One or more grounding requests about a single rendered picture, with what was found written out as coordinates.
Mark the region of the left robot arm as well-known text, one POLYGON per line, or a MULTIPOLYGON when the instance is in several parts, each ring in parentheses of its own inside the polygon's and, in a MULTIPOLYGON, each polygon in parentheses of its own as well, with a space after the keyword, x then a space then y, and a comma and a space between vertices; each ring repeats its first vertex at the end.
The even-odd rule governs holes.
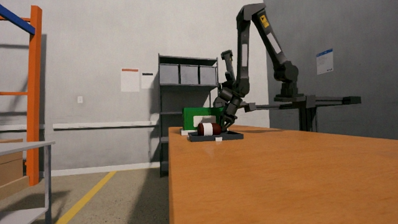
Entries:
POLYGON ((256 26, 272 60, 275 80, 283 82, 280 94, 275 95, 275 97, 296 98, 304 96, 304 93, 296 95, 298 94, 297 79, 299 70, 285 57, 267 18, 265 7, 264 2, 244 5, 236 16, 236 24, 238 24, 238 46, 235 91, 223 87, 213 102, 214 108, 223 108, 222 112, 228 111, 232 113, 235 106, 239 107, 242 101, 241 98, 244 98, 250 91, 249 30, 251 21, 256 26))

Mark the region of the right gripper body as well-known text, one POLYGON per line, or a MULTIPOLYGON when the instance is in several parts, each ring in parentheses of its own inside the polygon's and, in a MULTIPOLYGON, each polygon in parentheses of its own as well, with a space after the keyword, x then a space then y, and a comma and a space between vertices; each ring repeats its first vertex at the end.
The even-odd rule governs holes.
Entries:
MULTIPOLYGON (((222 88, 223 88, 223 87, 227 87, 227 88, 229 88, 229 89, 231 89, 231 90, 234 90, 234 89, 232 89, 232 84, 233 84, 233 82, 234 82, 234 81, 223 82, 223 83, 221 83, 222 88)), ((222 89, 222 88, 221 88, 221 89, 222 89)))

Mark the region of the green divided crate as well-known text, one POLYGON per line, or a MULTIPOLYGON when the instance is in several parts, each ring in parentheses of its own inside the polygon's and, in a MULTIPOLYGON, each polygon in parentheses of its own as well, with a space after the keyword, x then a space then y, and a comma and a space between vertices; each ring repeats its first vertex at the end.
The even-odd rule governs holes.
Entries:
POLYGON ((182 129, 197 130, 199 123, 217 123, 219 124, 219 108, 183 108, 182 109, 182 129))

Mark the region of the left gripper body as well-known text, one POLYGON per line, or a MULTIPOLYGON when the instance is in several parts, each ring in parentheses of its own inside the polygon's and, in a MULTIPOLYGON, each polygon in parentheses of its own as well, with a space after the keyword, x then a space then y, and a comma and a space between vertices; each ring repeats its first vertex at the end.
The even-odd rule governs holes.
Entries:
POLYGON ((235 121, 235 120, 238 118, 237 116, 235 116, 237 110, 238 110, 238 107, 235 106, 235 108, 234 108, 234 110, 233 110, 232 113, 230 113, 230 112, 228 112, 228 111, 224 111, 224 112, 221 112, 221 113, 220 113, 220 116, 221 116, 221 117, 226 116, 226 117, 228 117, 229 119, 232 119, 233 121, 235 121), (234 115, 234 116, 233 116, 233 115, 234 115))

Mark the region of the dark red bottle with white label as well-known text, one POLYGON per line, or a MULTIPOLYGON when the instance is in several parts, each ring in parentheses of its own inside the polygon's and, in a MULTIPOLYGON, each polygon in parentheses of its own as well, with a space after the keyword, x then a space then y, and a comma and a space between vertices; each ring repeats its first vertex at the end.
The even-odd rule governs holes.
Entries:
POLYGON ((199 123, 197 126, 198 136, 220 135, 225 131, 222 131, 221 126, 217 123, 199 123))

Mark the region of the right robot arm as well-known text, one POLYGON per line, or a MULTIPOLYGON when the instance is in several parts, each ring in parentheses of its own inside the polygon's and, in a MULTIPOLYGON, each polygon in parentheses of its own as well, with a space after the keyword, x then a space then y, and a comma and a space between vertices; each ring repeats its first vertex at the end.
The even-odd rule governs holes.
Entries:
POLYGON ((227 72, 225 72, 225 77, 226 77, 225 82, 235 81, 234 71, 232 69, 233 66, 231 67, 232 60, 233 60, 232 57, 233 57, 232 50, 226 50, 226 51, 222 52, 222 54, 221 54, 221 59, 225 60, 225 63, 226 63, 227 72), (229 56, 230 56, 231 61, 229 60, 229 56))

